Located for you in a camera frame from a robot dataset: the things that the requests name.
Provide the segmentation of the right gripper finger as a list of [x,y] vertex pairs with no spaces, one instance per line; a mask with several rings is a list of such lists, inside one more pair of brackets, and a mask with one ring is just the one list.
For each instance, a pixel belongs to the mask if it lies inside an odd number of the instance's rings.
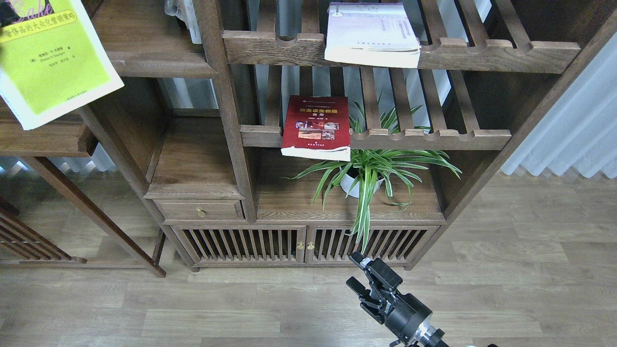
[[372,297],[370,295],[371,291],[365,288],[355,277],[350,277],[346,281],[346,285],[353,290],[362,303],[372,302]]
[[355,251],[350,260],[367,276],[370,294],[398,294],[397,287],[402,283],[401,277],[380,258],[372,260]]

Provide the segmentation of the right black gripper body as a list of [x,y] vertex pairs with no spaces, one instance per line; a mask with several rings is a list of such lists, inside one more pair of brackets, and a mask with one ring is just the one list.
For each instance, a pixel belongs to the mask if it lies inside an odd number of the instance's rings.
[[428,344],[433,334],[432,310],[412,294],[364,289],[361,307],[396,337],[394,344]]

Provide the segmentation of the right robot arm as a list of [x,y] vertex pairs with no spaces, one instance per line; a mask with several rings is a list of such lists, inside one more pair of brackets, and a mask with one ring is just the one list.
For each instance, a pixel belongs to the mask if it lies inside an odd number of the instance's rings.
[[359,297],[361,307],[378,323],[384,324],[397,340],[392,347],[403,344],[406,347],[445,347],[443,331],[430,325],[432,310],[423,305],[412,294],[401,294],[397,287],[401,277],[381,259],[372,260],[355,251],[351,261],[364,271],[371,289],[364,288],[355,277],[346,284]]

